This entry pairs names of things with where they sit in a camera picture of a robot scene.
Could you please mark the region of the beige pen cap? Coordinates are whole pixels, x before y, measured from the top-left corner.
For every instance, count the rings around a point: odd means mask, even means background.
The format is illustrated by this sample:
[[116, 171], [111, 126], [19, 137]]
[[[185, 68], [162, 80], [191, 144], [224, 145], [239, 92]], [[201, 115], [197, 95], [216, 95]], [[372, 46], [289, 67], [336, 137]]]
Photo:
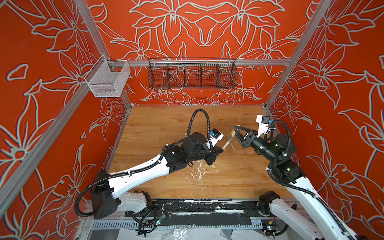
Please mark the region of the beige pen cap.
[[238, 128], [240, 127], [240, 125], [235, 125], [234, 127], [233, 127], [233, 130], [232, 130], [232, 132], [231, 132], [231, 135], [232, 136], [235, 136], [236, 134], [237, 134], [237, 132], [238, 132]]

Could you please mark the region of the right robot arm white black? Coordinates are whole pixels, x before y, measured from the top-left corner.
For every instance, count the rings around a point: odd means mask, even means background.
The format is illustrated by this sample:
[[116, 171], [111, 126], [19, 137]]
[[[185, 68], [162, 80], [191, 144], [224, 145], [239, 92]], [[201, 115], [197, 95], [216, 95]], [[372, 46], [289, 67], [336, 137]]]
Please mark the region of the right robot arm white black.
[[364, 240], [348, 227], [314, 189], [304, 171], [292, 160], [297, 148], [292, 141], [290, 129], [286, 134], [262, 138], [261, 131], [234, 126], [234, 133], [241, 145], [253, 148], [257, 155], [269, 160], [267, 173], [271, 179], [284, 186], [311, 217], [303, 217], [288, 206], [275, 192], [269, 191], [259, 197], [261, 215], [274, 215], [295, 231], [304, 240]]

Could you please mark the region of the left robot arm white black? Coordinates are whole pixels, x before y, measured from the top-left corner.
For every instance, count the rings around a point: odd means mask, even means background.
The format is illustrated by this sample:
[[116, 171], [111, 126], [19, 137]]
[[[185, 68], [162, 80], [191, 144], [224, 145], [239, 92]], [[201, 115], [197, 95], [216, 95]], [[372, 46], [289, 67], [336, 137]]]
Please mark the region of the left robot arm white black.
[[152, 201], [146, 192], [131, 193], [127, 197], [124, 195], [152, 179], [183, 170], [194, 161], [204, 160], [211, 166], [223, 152], [217, 146], [223, 136], [216, 129], [210, 131], [207, 137], [193, 133], [164, 146], [159, 155], [143, 164], [114, 174], [107, 174], [105, 170], [98, 172], [90, 188], [94, 219], [103, 219], [119, 208], [139, 213], [149, 207]]

